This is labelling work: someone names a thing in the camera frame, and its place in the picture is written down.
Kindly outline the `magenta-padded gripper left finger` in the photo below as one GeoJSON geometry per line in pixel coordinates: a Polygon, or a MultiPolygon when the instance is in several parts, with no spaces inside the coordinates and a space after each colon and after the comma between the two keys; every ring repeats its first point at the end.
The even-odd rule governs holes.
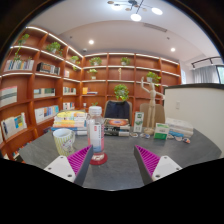
{"type": "Polygon", "coordinates": [[[93,146],[89,145],[68,157],[62,155],[58,156],[45,168],[45,171],[82,186],[92,156],[93,146]]]}

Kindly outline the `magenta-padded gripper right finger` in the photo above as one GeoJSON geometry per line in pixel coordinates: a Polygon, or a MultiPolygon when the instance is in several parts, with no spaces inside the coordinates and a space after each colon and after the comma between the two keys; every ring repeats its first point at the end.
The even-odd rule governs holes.
{"type": "Polygon", "coordinates": [[[181,170],[169,156],[159,157],[139,145],[134,146],[134,156],[145,185],[181,170]]]}

